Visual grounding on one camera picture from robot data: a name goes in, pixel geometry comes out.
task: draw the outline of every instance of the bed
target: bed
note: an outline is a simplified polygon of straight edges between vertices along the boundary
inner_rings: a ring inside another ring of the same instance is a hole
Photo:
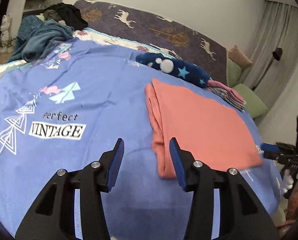
[[[163,52],[155,46],[90,28],[76,31],[74,36],[40,62],[0,65],[0,221],[14,236],[31,203],[58,169],[83,168],[111,150],[121,137],[125,154],[116,186],[110,194],[102,194],[110,236],[118,240],[182,239],[192,194],[184,193],[176,180],[158,176],[145,85],[157,79],[232,106],[208,90],[135,61],[144,51]],[[64,46],[69,54],[60,58]],[[181,49],[177,55],[183,58]],[[260,146],[250,115],[235,111]],[[80,140],[29,136],[33,122],[46,122],[48,113],[56,116],[59,112],[76,116],[84,127]],[[274,162],[263,160],[262,166],[240,173],[272,215],[282,183]],[[215,191],[212,238],[219,235],[219,214]],[[75,229],[76,236],[82,238],[78,191]]]

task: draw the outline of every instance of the white wall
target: white wall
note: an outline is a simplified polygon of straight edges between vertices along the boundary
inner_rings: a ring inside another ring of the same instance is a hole
[[[22,23],[22,13],[24,10],[26,0],[9,0],[7,12],[11,15],[11,25],[9,28],[9,35],[11,38],[15,38],[18,33],[20,24]]]
[[[63,0],[74,4],[77,0]],[[163,15],[191,27],[227,49],[245,50],[264,10],[264,0],[99,0]]]
[[[295,144],[298,116],[298,64],[284,91],[258,126],[265,143]]]

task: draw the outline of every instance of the green cushion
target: green cushion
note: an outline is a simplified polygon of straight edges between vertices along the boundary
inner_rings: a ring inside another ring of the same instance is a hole
[[[233,88],[236,90],[245,100],[245,108],[248,110],[252,118],[256,118],[264,114],[268,109],[260,98],[246,85],[239,84]]]
[[[227,63],[227,83],[228,87],[234,87],[239,84],[239,77],[241,75],[241,68],[228,58]]]

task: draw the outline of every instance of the pink towel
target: pink towel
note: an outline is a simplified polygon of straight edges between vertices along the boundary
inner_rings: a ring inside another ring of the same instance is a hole
[[[234,99],[235,101],[238,101],[241,104],[245,104],[243,97],[241,95],[239,95],[239,93],[236,90],[225,86],[224,84],[220,83],[219,81],[208,80],[208,86],[212,87],[212,88],[222,88],[224,90],[227,90],[229,95],[232,97],[232,99]]]
[[[152,146],[162,178],[176,177],[169,152],[172,137],[181,149],[215,170],[262,164],[248,128],[232,108],[156,79],[146,85],[145,93],[153,127]]]

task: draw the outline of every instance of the star pattern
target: star pattern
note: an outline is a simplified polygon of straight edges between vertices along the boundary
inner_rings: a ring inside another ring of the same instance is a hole
[[[183,69],[178,68],[179,74],[178,77],[182,77],[183,79],[186,79],[186,74],[189,74],[190,72],[186,71],[186,67],[183,67]]]

